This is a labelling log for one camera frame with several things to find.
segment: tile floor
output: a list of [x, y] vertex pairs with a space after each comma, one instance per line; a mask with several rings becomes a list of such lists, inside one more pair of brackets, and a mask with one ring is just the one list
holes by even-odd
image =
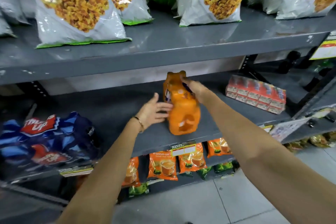
[[[303, 162], [336, 184], [336, 148], [309, 148], [297, 153]], [[113, 224], [288, 224], [247, 180], [234, 176], [187, 185], [135, 198], [115, 209]]]

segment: orange plastic container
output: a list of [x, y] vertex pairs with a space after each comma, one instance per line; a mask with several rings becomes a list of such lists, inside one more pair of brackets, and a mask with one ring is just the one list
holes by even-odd
[[186, 72], [168, 72], [163, 83], [163, 100], [174, 105], [168, 117], [169, 130], [177, 136], [195, 132], [201, 118], [199, 103], [183, 86], [181, 75], [185, 77]]

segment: small carton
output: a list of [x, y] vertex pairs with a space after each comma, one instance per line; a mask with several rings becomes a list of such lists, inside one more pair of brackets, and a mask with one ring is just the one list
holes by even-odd
[[285, 109], [286, 91], [258, 80], [233, 75], [225, 95], [275, 114]]

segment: gold bracelet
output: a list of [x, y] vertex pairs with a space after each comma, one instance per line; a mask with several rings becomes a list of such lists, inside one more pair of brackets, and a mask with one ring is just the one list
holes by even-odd
[[140, 134], [143, 133], [145, 131], [145, 127], [143, 125], [143, 123], [141, 122], [141, 120], [137, 117], [137, 116], [133, 116], [133, 118], [137, 119], [138, 122], [140, 123], [141, 125], [141, 131], [139, 132]]

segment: red logo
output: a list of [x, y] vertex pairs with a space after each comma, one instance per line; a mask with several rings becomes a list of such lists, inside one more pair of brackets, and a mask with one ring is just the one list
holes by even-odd
[[46, 121], [41, 121], [35, 118], [29, 119], [24, 123], [21, 132], [27, 136], [36, 136], [48, 130], [55, 130], [58, 126], [59, 118], [55, 115], [48, 117]]
[[35, 154], [31, 160], [40, 165], [52, 165], [71, 159], [71, 157], [64, 153], [48, 151], [47, 147], [43, 144], [34, 144], [31, 147], [35, 149]]

